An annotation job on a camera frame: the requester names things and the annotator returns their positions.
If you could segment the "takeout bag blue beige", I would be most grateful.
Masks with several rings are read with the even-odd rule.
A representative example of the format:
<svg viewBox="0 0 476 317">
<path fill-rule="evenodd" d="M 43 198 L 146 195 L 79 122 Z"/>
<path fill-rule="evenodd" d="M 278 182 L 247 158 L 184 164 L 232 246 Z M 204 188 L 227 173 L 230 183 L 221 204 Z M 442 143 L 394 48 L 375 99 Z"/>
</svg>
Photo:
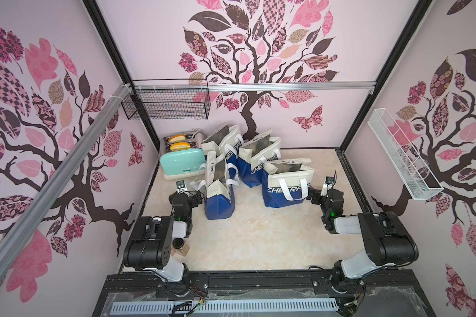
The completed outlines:
<svg viewBox="0 0 476 317">
<path fill-rule="evenodd" d="M 230 172 L 237 167 L 227 162 L 226 155 L 217 155 L 215 151 L 207 152 L 206 162 L 200 165 L 197 177 L 190 185 L 203 192 L 205 215 L 208 220 L 230 218 L 235 211 L 234 187 L 239 186 L 237 175 Z"/>
<path fill-rule="evenodd" d="M 281 159 L 281 137 L 272 135 L 269 129 L 255 136 L 239 148 L 238 174 L 242 182 L 250 187 L 260 186 L 263 168 L 267 161 Z"/>
<path fill-rule="evenodd" d="M 283 208 L 303 203 L 309 195 L 314 169 L 310 158 L 267 161 L 263 166 L 262 195 L 266 207 Z"/>
</svg>

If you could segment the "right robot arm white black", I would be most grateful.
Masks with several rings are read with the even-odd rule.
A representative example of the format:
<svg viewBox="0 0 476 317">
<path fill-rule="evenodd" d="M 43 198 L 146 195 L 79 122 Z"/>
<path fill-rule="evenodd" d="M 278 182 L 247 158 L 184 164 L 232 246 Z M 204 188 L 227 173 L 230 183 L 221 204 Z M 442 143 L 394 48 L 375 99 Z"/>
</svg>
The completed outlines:
<svg viewBox="0 0 476 317">
<path fill-rule="evenodd" d="M 335 189 L 308 189 L 313 205 L 322 211 L 325 229 L 333 235 L 360 235 L 364 248 L 331 270 L 329 283 L 337 293 L 345 293 L 342 283 L 362 279 L 388 267 L 403 267 L 417 261 L 419 249 L 399 217 L 391 211 L 343 214 L 343 192 Z"/>
</svg>

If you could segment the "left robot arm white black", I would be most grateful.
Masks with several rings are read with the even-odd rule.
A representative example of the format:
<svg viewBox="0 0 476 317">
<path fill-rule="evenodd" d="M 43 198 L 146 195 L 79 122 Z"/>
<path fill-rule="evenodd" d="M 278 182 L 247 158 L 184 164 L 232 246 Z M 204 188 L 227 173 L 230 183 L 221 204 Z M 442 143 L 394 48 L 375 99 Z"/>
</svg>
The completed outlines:
<svg viewBox="0 0 476 317">
<path fill-rule="evenodd" d="M 181 296 L 190 290 L 189 269 L 171 257 L 174 240 L 185 240 L 193 229 L 193 208 L 203 203 L 200 191 L 178 190 L 169 196 L 172 215 L 139 217 L 123 254 L 123 266 L 153 273 Z"/>
</svg>

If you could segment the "mint green toaster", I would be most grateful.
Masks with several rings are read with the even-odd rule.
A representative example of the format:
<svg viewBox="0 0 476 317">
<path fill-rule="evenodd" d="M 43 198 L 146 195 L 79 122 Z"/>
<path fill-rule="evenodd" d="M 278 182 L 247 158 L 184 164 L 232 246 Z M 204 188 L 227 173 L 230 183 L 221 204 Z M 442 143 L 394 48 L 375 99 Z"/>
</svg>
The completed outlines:
<svg viewBox="0 0 476 317">
<path fill-rule="evenodd" d="M 189 142 L 192 148 L 171 152 L 169 146 L 173 143 L 169 143 L 167 140 L 176 135 L 185 135 L 187 140 L 184 142 Z M 163 138 L 160 165 L 163 169 L 163 175 L 166 180 L 176 180 L 198 174 L 200 165 L 206 162 L 204 152 L 201 148 L 203 139 L 204 135 L 201 129 L 177 132 L 169 134 Z"/>
</svg>

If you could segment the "small jar with dark lid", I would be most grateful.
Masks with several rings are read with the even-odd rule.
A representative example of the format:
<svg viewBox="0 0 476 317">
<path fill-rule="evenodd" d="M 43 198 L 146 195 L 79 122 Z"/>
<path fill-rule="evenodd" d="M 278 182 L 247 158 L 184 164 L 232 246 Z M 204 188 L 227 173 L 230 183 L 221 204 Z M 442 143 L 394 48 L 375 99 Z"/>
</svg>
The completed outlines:
<svg viewBox="0 0 476 317">
<path fill-rule="evenodd" d="M 182 238 L 173 239 L 172 247 L 174 252 L 176 252 L 177 254 L 180 254 L 181 256 L 187 256 L 188 253 L 190 252 L 189 244 L 187 243 L 185 239 L 182 239 Z"/>
</svg>

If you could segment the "front bread slice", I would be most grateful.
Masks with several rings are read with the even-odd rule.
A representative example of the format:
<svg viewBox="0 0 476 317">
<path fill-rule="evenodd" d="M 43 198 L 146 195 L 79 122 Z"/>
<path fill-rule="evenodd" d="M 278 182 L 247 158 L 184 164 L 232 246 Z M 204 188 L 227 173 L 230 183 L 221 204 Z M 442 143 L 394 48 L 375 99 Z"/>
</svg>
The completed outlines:
<svg viewBox="0 0 476 317">
<path fill-rule="evenodd" d="M 189 142 L 178 142 L 178 143 L 174 143 L 174 144 L 169 146 L 169 150 L 171 152 L 183 151 L 183 150 L 187 150 L 187 149 L 191 149 L 191 148 L 192 148 L 192 146 L 190 145 Z"/>
</svg>

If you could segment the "bread slice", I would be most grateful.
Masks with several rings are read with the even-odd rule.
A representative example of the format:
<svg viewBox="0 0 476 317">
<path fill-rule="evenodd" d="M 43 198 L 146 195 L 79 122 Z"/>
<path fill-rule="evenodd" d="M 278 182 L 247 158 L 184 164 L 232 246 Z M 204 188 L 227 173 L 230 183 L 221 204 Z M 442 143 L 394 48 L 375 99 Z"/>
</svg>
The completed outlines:
<svg viewBox="0 0 476 317">
<path fill-rule="evenodd" d="M 189 142 L 178 142 L 178 143 L 174 143 L 174 144 L 169 146 L 169 150 L 171 152 L 183 151 L 183 150 L 187 150 L 187 149 L 191 149 L 191 148 L 192 148 L 192 146 L 190 145 Z"/>
<path fill-rule="evenodd" d="M 187 140 L 187 137 L 185 135 L 176 135 L 170 137 L 167 141 L 169 143 L 178 143 L 178 142 L 184 142 Z"/>
</svg>

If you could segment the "rear bread slice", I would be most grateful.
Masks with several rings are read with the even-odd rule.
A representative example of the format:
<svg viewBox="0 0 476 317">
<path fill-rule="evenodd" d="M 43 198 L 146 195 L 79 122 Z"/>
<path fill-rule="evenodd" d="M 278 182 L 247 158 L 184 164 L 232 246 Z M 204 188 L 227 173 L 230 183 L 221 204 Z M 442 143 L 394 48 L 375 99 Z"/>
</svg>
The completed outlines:
<svg viewBox="0 0 476 317">
<path fill-rule="evenodd" d="M 178 142 L 184 142 L 187 140 L 187 137 L 185 135 L 176 135 L 170 137 L 167 141 L 169 143 L 178 143 Z"/>
</svg>

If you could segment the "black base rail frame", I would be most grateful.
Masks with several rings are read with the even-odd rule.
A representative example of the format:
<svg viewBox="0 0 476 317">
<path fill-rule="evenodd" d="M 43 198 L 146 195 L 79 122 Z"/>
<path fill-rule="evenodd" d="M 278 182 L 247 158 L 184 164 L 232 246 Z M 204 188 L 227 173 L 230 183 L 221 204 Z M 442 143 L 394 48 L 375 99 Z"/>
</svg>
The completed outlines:
<svg viewBox="0 0 476 317">
<path fill-rule="evenodd" d="M 434 311 L 415 274 L 408 269 L 383 269 L 362 279 L 345 281 L 345 293 L 329 283 L 326 269 L 193 272 L 190 290 L 181 296 L 151 273 L 108 276 L 94 316 L 109 316 L 114 302 L 206 301 L 245 299 L 316 299 L 337 301 L 336 312 L 232 313 L 229 316 L 433 316 Z M 192 316 L 224 316 L 195 314 Z"/>
</svg>

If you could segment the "aluminium rail back wall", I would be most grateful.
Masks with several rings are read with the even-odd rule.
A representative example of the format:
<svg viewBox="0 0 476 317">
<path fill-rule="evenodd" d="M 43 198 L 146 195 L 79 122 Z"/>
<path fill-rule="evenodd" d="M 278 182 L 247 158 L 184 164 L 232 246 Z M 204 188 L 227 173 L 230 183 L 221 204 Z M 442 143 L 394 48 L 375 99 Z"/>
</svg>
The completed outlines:
<svg viewBox="0 0 476 317">
<path fill-rule="evenodd" d="M 247 91 L 322 91 L 322 90 L 374 90 L 376 82 L 373 81 L 346 81 L 346 82 L 325 82 L 325 83 L 246 83 L 246 84 L 217 84 L 209 85 L 139 85 L 135 84 L 137 90 L 147 89 L 160 90 L 181 90 L 181 89 L 204 89 L 209 92 L 247 92 Z"/>
</svg>

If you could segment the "aluminium rail wall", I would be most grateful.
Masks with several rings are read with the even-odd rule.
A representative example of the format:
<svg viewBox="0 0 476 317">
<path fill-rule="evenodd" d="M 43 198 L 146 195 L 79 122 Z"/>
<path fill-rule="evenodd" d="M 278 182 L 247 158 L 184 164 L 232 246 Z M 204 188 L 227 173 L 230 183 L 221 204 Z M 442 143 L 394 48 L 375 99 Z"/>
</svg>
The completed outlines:
<svg viewBox="0 0 476 317">
<path fill-rule="evenodd" d="M 93 124 L 89 126 L 74 149 L 67 155 L 54 175 L 48 179 L 45 186 L 34 198 L 26 211 L 0 242 L 0 281 L 11 267 L 12 263 L 33 236 L 42 219 L 50 211 L 55 200 L 60 196 L 79 165 L 85 160 L 92 146 L 97 142 L 108 122 L 121 106 L 122 99 L 132 92 L 132 85 L 122 84 L 117 88 L 107 105 L 100 111 Z"/>
<path fill-rule="evenodd" d="M 374 90 L 376 82 L 373 81 L 346 81 L 346 82 L 325 82 L 325 83 L 246 83 L 246 84 L 217 84 L 209 85 L 139 85 L 135 84 L 137 90 L 147 89 L 160 90 L 181 90 L 181 89 L 204 89 L 209 92 L 247 92 L 247 91 L 322 91 L 322 90 Z"/>
</svg>

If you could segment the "aluminium rail left wall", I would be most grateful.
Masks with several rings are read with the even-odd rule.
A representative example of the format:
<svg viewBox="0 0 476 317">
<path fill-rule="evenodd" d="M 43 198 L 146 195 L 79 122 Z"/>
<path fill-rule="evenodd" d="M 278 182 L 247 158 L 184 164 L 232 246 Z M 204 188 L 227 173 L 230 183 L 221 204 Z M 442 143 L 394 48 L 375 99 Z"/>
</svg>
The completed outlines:
<svg viewBox="0 0 476 317">
<path fill-rule="evenodd" d="M 132 92 L 132 85 L 122 84 L 117 88 L 107 105 L 100 111 L 93 124 L 89 126 L 74 149 L 67 155 L 54 175 L 48 179 L 45 186 L 34 198 L 26 211 L 0 242 L 0 281 L 11 267 L 12 263 L 33 236 L 42 219 L 50 211 L 55 200 L 60 196 L 79 165 L 85 160 L 92 146 L 97 142 L 108 122 L 121 106 L 122 99 Z"/>
</svg>

